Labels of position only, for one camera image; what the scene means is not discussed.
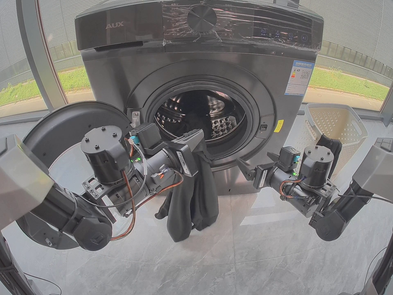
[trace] aux logo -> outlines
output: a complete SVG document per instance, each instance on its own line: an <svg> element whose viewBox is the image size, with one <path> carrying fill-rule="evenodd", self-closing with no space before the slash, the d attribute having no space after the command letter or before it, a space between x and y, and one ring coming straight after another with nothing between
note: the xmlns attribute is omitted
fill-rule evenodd
<svg viewBox="0 0 393 295"><path fill-rule="evenodd" d="M108 29L108 28L115 28L115 27L119 27L119 26L124 26L124 25L123 25L123 22L117 22L117 23L108 24L108 25L106 26L105 29Z"/></svg>

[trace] black cloth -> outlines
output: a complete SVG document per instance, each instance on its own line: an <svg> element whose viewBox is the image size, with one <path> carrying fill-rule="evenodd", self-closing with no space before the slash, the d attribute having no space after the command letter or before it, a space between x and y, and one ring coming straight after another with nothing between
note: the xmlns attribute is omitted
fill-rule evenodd
<svg viewBox="0 0 393 295"><path fill-rule="evenodd" d="M182 241L192 229L202 230L213 224L219 214L217 189L210 168L211 156L202 141L193 152L198 173L183 176L183 183L174 187L155 214L157 219L168 216L167 230L174 242Z"/></svg>
<svg viewBox="0 0 393 295"><path fill-rule="evenodd" d="M327 147L328 149L330 149L332 151L332 153L334 155L332 167L330 169L330 173L328 176L328 178L330 178L330 177L332 177L334 169L336 168L338 157L340 155L343 144L341 143L340 140L329 139L326 135L322 135L321 138L319 139L317 145Z"/></svg>

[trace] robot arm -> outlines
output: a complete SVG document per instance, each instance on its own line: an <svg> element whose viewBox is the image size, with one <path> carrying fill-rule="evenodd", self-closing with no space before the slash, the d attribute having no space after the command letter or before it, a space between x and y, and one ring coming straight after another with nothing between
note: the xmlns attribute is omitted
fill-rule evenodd
<svg viewBox="0 0 393 295"><path fill-rule="evenodd" d="M352 177L344 194L332 200L336 186L327 178L333 162L330 150L323 146L304 150L299 175L294 172L300 152L281 148L280 154L268 153L274 162L251 169L241 159L237 164L255 188L272 187L282 200L291 203L305 217L317 235L332 241L340 237L350 220L367 204L373 194L393 200L386 185L393 183L393 139L378 138Z"/></svg>
<svg viewBox="0 0 393 295"><path fill-rule="evenodd" d="M192 151L200 150L198 146L204 143L202 130L166 143L161 141L154 124L141 125L131 131L131 135L139 143L139 146L133 144L133 148L140 151L133 159L128 139L116 126L96 128L84 136L81 150L94 174L82 183L83 195L76 195L52 180L46 167L16 135L1 139L1 228L32 214L58 229L60 236L64 236L63 233L72 236L77 242L73 247L80 245L96 251L112 238L112 223L116 220L108 207L129 216L132 200L136 205L174 184L174 170L190 177L198 173ZM132 198L127 184L133 189ZM113 205L105 205L104 196L108 196ZM42 244L58 247L53 246L54 243L51 237L46 237Z"/></svg>

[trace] qr code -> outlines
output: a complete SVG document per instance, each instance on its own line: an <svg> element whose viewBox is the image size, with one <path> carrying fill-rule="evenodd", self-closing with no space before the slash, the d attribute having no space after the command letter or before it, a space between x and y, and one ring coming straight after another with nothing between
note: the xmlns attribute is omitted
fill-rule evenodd
<svg viewBox="0 0 393 295"><path fill-rule="evenodd" d="M308 79L310 77L311 70L303 70L302 74L300 75L300 79Z"/></svg>

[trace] yellow warning sticker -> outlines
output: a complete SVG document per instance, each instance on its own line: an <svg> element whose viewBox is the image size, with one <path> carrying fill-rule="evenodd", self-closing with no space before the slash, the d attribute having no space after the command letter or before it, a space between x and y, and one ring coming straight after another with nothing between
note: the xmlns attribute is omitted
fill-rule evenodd
<svg viewBox="0 0 393 295"><path fill-rule="evenodd" d="M284 119L277 121L277 126L274 129L274 132L280 132L283 124L284 124Z"/></svg>

